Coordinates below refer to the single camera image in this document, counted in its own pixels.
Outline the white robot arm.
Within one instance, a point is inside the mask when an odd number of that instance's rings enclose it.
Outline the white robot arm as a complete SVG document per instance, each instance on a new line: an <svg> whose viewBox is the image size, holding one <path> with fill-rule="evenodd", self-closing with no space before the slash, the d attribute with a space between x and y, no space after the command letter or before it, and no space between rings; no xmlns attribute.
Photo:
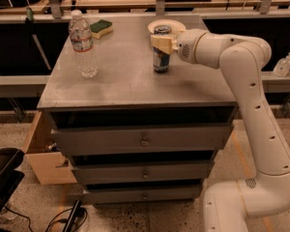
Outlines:
<svg viewBox="0 0 290 232"><path fill-rule="evenodd" d="M191 64L219 69L240 108L256 176L221 182L203 198L204 232L248 232L246 219L290 209L290 148L265 98L261 70L269 44L255 37L192 29L153 35L151 45Z"/></svg>

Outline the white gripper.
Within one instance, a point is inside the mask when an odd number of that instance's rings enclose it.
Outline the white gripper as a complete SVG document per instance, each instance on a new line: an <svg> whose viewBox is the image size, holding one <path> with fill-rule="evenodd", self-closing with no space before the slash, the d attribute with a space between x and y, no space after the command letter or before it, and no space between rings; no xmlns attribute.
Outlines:
<svg viewBox="0 0 290 232"><path fill-rule="evenodd" d="M206 30L201 29L172 30L171 35L152 35L151 45L166 54L172 54L178 49L181 60L196 64L196 48L206 33Z"/></svg>

